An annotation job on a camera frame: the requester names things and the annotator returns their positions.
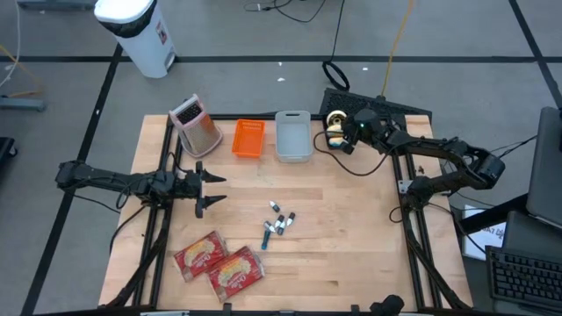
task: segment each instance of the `orange plastic basket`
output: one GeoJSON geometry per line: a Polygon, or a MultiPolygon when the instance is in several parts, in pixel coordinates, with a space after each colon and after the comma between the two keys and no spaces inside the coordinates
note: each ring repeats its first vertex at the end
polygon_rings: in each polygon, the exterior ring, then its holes
{"type": "Polygon", "coordinates": [[[265,122],[260,120],[239,119],[236,122],[236,134],[232,152],[240,157],[258,158],[262,154],[265,122]]]}

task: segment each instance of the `box grater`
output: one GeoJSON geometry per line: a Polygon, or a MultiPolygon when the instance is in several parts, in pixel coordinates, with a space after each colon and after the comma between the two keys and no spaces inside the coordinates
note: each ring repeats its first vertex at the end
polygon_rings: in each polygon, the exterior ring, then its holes
{"type": "Polygon", "coordinates": [[[209,153],[222,140],[222,132],[205,112],[196,94],[170,111],[169,117],[177,128],[184,150],[194,157],[209,153]]]}

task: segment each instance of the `red snack package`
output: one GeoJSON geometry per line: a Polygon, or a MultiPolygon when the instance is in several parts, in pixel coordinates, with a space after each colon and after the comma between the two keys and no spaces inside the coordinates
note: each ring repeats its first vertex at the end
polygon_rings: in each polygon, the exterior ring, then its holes
{"type": "Polygon", "coordinates": [[[207,236],[191,244],[174,255],[185,282],[205,272],[216,262],[228,256],[227,246],[219,233],[212,231],[207,236]]]}
{"type": "Polygon", "coordinates": [[[249,287],[265,276],[260,258],[247,246],[231,254],[207,271],[219,301],[249,287]]]}

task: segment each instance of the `white trash can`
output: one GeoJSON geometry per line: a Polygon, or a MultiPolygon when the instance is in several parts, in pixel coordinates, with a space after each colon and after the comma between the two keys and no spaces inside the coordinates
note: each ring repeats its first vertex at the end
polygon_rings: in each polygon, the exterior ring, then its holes
{"type": "Polygon", "coordinates": [[[143,75],[168,74],[176,52],[157,0],[99,0],[94,14],[143,75]]]}

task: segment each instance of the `trash can lid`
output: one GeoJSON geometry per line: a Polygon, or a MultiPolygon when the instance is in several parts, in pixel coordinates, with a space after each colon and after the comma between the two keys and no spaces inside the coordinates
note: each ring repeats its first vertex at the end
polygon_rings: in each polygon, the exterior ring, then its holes
{"type": "Polygon", "coordinates": [[[98,0],[94,15],[101,22],[125,24],[135,21],[154,0],[98,0]]]}

